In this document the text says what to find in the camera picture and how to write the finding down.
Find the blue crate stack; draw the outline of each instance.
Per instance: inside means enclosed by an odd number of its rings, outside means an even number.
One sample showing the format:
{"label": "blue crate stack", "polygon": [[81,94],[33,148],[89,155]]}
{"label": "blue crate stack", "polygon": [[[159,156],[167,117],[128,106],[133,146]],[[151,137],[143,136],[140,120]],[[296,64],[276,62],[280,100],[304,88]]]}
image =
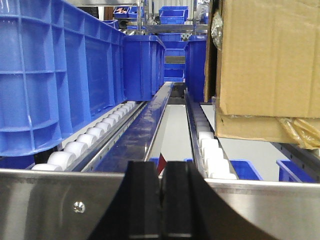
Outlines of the blue crate stack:
{"label": "blue crate stack", "polygon": [[126,99],[123,33],[63,0],[2,4],[0,156],[50,149]]}

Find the roller conveyor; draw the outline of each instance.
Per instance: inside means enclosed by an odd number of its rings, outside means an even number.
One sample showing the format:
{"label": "roller conveyor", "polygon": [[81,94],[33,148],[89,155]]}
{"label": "roller conveyor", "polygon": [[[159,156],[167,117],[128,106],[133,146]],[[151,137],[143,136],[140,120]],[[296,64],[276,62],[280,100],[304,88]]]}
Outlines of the roller conveyor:
{"label": "roller conveyor", "polygon": [[[186,105],[195,164],[169,162],[158,178],[149,157],[168,102]],[[317,184],[208,178],[202,114],[166,83],[65,171],[0,169],[1,239],[317,239]]]}

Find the plastic bag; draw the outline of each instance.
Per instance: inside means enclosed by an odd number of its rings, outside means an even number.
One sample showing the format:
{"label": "plastic bag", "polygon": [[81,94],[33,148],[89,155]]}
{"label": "plastic bag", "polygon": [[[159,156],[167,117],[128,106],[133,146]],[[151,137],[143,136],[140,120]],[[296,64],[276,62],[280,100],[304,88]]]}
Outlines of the plastic bag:
{"label": "plastic bag", "polygon": [[302,149],[320,148],[320,131],[301,118],[277,117],[285,132]]}
{"label": "plastic bag", "polygon": [[220,51],[222,50],[222,40],[223,40],[223,28],[224,23],[222,18],[218,12],[214,14],[211,25],[211,37],[213,40],[213,44]]}

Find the stainless steel panel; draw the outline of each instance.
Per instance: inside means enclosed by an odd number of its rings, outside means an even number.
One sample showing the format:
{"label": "stainless steel panel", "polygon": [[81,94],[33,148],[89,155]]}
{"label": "stainless steel panel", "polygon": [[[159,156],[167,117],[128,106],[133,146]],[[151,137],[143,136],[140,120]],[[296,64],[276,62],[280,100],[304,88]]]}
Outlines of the stainless steel panel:
{"label": "stainless steel panel", "polygon": [[85,6],[118,6],[136,4],[136,0],[67,0],[77,7]]}
{"label": "stainless steel panel", "polygon": [[241,216],[280,240],[320,237],[319,184],[209,178],[206,182]]}
{"label": "stainless steel panel", "polygon": [[[86,240],[122,174],[0,170],[1,240]],[[84,213],[74,212],[82,202]]]}

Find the shelf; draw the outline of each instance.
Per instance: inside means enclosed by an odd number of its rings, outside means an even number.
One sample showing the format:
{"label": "shelf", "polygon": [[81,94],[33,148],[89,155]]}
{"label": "shelf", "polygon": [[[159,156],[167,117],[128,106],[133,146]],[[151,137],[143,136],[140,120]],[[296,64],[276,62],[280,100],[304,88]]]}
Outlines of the shelf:
{"label": "shelf", "polygon": [[119,6],[136,4],[136,0],[67,0],[77,7]]}
{"label": "shelf", "polygon": [[[159,25],[148,25],[147,31],[149,33],[189,33],[193,32],[193,25],[186,24],[159,24]],[[208,30],[207,24],[198,24],[195,26],[197,33],[206,33]]]}

